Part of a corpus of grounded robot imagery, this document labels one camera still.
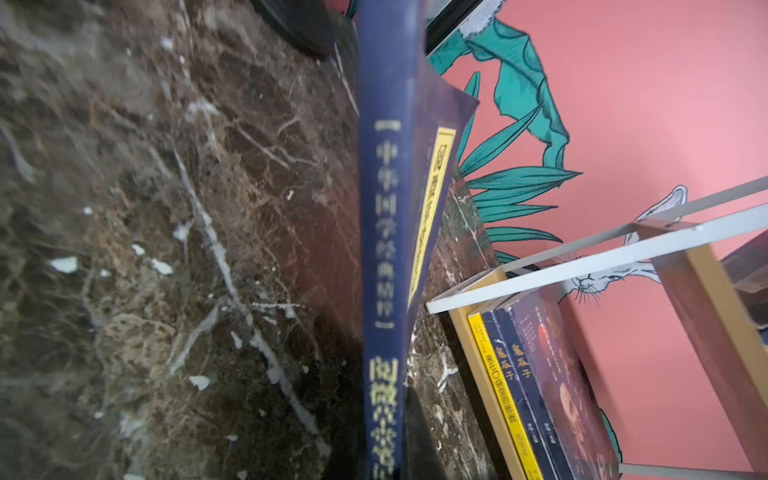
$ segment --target black object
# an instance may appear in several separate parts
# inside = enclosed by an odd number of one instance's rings
[[[482,0],[453,0],[447,4],[444,9],[427,25],[426,53],[429,55],[432,50],[445,40],[458,24],[472,13]]]
[[[323,0],[251,0],[281,37],[301,52],[324,58],[333,51],[336,29]]]
[[[333,444],[328,465],[321,480],[367,480],[366,477],[366,426],[361,402],[346,416]],[[402,472],[396,472],[398,480],[446,480],[442,463],[437,455],[427,419],[416,391],[406,388],[406,422],[403,445]]]

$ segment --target blue book spine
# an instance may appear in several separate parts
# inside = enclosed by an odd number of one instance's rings
[[[359,9],[360,236],[363,387],[369,478],[399,475],[403,447],[421,2]]]
[[[525,426],[525,431],[528,433],[528,440],[531,441],[531,449],[536,456],[536,462],[541,470],[541,477],[544,480],[557,480],[558,477],[555,476],[554,470],[552,469],[547,449],[541,440],[541,436],[536,427],[536,421],[534,420],[531,406],[523,393],[520,377],[517,376],[515,371],[513,355],[510,355],[511,350],[508,348],[508,344],[499,329],[499,324],[495,318],[494,311],[489,310],[488,312],[483,312],[480,314],[480,317],[482,318],[483,325],[485,325],[485,331],[488,333],[488,338],[493,345],[493,351],[498,360],[498,364],[504,373],[504,378],[507,382],[507,390],[515,401],[520,421]]]
[[[494,311],[494,314],[498,328],[511,352],[510,359],[514,360],[510,363],[515,369],[515,376],[520,381],[523,393],[528,399],[528,404],[531,406],[552,466],[560,480],[574,480],[571,467],[568,465],[568,458],[565,456],[560,438],[554,429],[552,418],[544,402],[544,397],[541,396],[541,391],[536,383],[531,365],[528,363],[528,357],[525,355],[523,342],[520,341],[515,323],[512,321],[511,316],[514,313],[505,308],[499,308]]]

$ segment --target rabbit ear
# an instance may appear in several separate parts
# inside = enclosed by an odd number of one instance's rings
[[[653,205],[648,210],[644,211],[635,220],[643,220],[656,212],[669,210],[672,207],[679,207],[688,201],[688,188],[685,185],[677,185],[672,189],[669,195],[667,195],[661,202]]]
[[[672,207],[679,207],[682,204],[686,204],[688,202],[688,187],[685,185],[677,185],[675,188],[672,189],[669,195],[667,195],[661,202],[658,204],[653,205],[648,210],[644,211],[638,218],[635,219],[635,221],[643,220],[645,218],[648,218],[649,216],[664,211],[669,210]],[[637,235],[637,233],[628,233],[624,236],[624,245],[629,245],[630,243],[635,243],[640,240],[640,237]]]
[[[646,276],[656,283],[661,283],[661,278],[651,262],[633,262],[630,265],[633,269],[630,275]]]

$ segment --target marble surface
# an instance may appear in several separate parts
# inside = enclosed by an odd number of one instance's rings
[[[319,478],[361,372],[336,22],[316,61],[239,0],[0,0],[0,477]],[[494,261],[455,176],[425,296]],[[408,381],[494,478],[449,326]]]

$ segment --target yellow book spine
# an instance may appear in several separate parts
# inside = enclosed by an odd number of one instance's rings
[[[502,369],[496,360],[496,355],[493,351],[493,346],[491,345],[491,339],[488,338],[488,332],[485,331],[482,317],[479,313],[476,313],[470,315],[467,320],[469,321],[469,328],[472,331],[472,335],[475,337],[475,343],[477,343],[480,356],[483,359],[483,365],[485,365],[485,369],[488,371],[488,376],[491,377],[491,383],[493,384],[496,399],[504,412],[504,418],[507,421],[507,429],[512,436],[515,448],[518,451],[520,463],[525,470],[525,475],[528,477],[528,480],[543,480],[541,469],[538,467],[538,462],[536,462],[536,456],[531,450],[531,442],[528,440],[528,434],[526,434],[525,427],[522,425],[522,422],[520,422],[518,407],[507,390],[507,382],[502,374]]]

